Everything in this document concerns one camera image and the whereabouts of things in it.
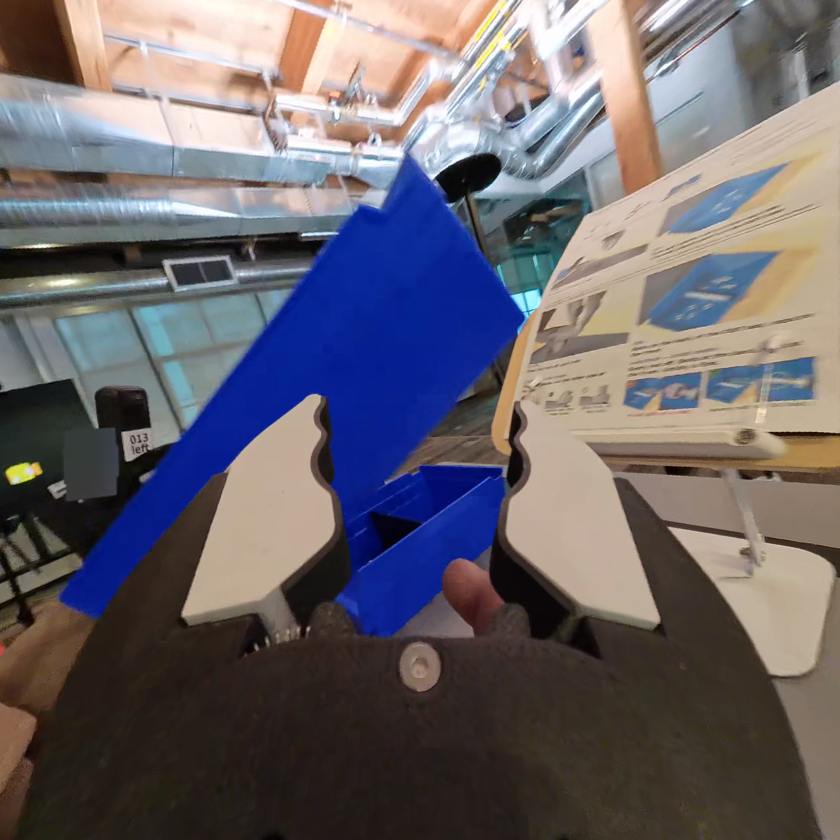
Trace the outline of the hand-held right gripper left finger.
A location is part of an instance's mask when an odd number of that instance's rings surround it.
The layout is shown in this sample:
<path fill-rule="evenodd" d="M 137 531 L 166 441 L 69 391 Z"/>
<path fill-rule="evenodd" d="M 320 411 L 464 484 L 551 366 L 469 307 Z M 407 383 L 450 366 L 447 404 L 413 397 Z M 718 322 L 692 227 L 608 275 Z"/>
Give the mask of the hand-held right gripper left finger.
<path fill-rule="evenodd" d="M 328 400 L 311 394 L 234 458 L 182 608 L 185 625 L 252 616 L 267 640 L 302 638 L 316 608 L 349 583 L 330 440 Z"/>

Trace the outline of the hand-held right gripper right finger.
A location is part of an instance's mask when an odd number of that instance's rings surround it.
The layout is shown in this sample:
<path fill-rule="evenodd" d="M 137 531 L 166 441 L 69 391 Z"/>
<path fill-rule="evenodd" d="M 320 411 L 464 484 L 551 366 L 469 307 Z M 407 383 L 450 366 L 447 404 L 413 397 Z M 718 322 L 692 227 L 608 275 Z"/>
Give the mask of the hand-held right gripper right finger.
<path fill-rule="evenodd" d="M 509 490 L 490 581 L 537 639 L 567 640 L 594 618 L 645 631 L 659 612 L 612 472 L 540 406 L 516 402 Z"/>

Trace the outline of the person's right hand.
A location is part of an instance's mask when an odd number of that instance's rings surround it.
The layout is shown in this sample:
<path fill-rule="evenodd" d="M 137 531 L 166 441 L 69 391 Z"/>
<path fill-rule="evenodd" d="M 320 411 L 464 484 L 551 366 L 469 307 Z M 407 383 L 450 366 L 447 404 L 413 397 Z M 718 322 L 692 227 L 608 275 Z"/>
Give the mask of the person's right hand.
<path fill-rule="evenodd" d="M 494 615 L 504 605 L 490 581 L 489 573 L 464 559 L 448 564 L 443 575 L 442 592 L 446 602 L 478 636 L 490 632 Z"/>

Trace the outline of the large black screen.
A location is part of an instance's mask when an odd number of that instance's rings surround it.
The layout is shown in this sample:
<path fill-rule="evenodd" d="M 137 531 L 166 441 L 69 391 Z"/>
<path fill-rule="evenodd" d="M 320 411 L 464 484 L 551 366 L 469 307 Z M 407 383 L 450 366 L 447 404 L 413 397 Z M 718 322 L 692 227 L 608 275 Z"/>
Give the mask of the large black screen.
<path fill-rule="evenodd" d="M 94 428 L 87 408 L 71 380 L 53 381 L 1 393 L 1 471 L 9 465 L 47 456 L 63 456 L 65 437 Z M 2 509 L 2 518 L 22 516 Z"/>

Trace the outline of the white air vent grille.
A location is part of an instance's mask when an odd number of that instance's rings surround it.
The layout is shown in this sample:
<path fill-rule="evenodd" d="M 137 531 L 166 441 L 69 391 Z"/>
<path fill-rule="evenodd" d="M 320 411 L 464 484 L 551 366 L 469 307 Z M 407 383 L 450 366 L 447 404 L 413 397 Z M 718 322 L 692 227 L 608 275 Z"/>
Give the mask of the white air vent grille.
<path fill-rule="evenodd" d="M 228 287 L 238 284 L 237 274 L 227 256 L 164 259 L 162 268 L 174 291 L 192 291 L 207 287 Z"/>

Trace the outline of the white stand base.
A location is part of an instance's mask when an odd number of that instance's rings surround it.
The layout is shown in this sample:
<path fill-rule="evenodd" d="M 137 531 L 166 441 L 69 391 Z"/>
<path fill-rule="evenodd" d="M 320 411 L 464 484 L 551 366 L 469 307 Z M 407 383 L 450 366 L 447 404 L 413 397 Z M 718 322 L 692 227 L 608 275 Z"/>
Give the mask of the white stand base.
<path fill-rule="evenodd" d="M 527 342 L 523 357 L 538 310 L 533 325 L 524 333 Z M 513 397 L 517 402 L 530 402 L 517 399 L 519 374 Z M 767 544 L 753 513 L 746 483 L 726 463 L 776 460 L 793 453 L 788 436 L 832 438 L 838 433 L 777 434 L 758 425 L 579 432 L 567 428 L 559 417 L 550 416 L 604 460 L 625 458 L 638 464 L 646 456 L 702 459 L 720 471 L 723 485 L 728 487 L 727 492 L 739 509 L 742 524 L 738 527 L 747 545 L 737 545 L 734 540 L 725 542 L 718 537 L 703 543 L 702 537 L 690 537 L 685 531 L 678 531 L 679 539 L 732 608 L 771 676 L 801 676 L 814 668 L 837 574 L 818 555 Z"/>

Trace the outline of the printed instruction sheet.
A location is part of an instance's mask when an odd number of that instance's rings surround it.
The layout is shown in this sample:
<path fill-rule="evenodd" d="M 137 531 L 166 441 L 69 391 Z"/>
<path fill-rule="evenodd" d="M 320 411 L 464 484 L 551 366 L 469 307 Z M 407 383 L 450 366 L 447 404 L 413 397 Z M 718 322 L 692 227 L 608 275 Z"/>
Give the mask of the printed instruction sheet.
<path fill-rule="evenodd" d="M 584 218 L 518 377 L 567 428 L 838 433 L 838 85 Z"/>

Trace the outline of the person's tan sweater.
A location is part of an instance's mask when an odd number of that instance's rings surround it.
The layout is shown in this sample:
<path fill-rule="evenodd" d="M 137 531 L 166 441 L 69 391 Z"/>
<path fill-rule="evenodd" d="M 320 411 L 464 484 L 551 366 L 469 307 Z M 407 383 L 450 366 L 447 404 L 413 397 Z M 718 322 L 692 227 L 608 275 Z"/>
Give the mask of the person's tan sweater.
<path fill-rule="evenodd" d="M 95 619 L 58 599 L 1 656 L 1 838 L 14 838 L 40 742 Z"/>

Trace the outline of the black disc on rod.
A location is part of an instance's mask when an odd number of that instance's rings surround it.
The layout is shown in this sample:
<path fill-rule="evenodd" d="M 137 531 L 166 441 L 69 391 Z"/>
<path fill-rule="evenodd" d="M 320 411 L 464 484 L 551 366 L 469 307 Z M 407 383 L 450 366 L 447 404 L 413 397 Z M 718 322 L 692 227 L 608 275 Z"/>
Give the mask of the black disc on rod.
<path fill-rule="evenodd" d="M 462 203 L 469 227 L 482 255 L 488 259 L 487 240 L 480 222 L 476 193 L 490 186 L 501 173 L 499 159 L 491 153 L 473 154 L 445 167 L 435 176 L 448 203 Z"/>

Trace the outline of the silver insulated pipes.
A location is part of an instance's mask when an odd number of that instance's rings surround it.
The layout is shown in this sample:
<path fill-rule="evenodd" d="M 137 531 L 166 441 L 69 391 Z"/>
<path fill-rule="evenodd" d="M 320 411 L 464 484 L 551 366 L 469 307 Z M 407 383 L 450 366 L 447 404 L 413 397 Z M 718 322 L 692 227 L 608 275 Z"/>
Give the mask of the silver insulated pipes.
<path fill-rule="evenodd" d="M 602 107 L 600 71 L 595 59 L 574 70 L 561 57 L 571 41 L 610 3 L 576 2 L 555 24 L 545 2 L 522 2 L 494 37 L 485 54 L 444 101 L 428 108 L 403 142 L 431 176 L 441 175 L 470 156 L 488 154 L 513 177 L 539 179 L 550 171 L 568 143 L 565 130 L 586 106 Z M 485 115 L 501 74 L 527 36 L 548 76 L 549 92 L 518 122 Z"/>

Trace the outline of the round metal duct pipe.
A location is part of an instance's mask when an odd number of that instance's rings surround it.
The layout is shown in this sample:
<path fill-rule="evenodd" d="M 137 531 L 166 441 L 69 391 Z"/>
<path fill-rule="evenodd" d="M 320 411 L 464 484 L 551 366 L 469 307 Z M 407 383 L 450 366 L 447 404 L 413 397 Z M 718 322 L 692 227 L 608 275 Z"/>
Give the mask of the round metal duct pipe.
<path fill-rule="evenodd" d="M 236 291 L 291 289 L 311 269 L 312 256 L 234 265 L 234 279 L 177 288 L 162 268 L 69 272 L 3 279 L 1 311 L 87 305 L 100 301 L 164 300 L 227 295 Z"/>

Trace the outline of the spiral metal duct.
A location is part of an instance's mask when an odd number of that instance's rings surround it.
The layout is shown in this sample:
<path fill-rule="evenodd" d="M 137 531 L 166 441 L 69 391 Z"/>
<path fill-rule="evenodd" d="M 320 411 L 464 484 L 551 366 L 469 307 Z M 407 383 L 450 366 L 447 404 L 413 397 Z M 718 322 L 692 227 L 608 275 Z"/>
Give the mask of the spiral metal duct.
<path fill-rule="evenodd" d="M 1 246 L 329 234 L 385 190 L 331 187 L 150 188 L 99 184 L 2 188 Z"/>

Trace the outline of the rectangular metal duct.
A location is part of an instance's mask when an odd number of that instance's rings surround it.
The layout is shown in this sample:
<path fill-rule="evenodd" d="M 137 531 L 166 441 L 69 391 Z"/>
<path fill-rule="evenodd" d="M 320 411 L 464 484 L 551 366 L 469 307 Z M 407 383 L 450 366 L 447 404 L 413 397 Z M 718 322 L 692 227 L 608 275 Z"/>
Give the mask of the rectangular metal duct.
<path fill-rule="evenodd" d="M 202 181 L 388 187 L 400 148 L 273 133 L 246 114 L 2 74 L 2 167 Z"/>

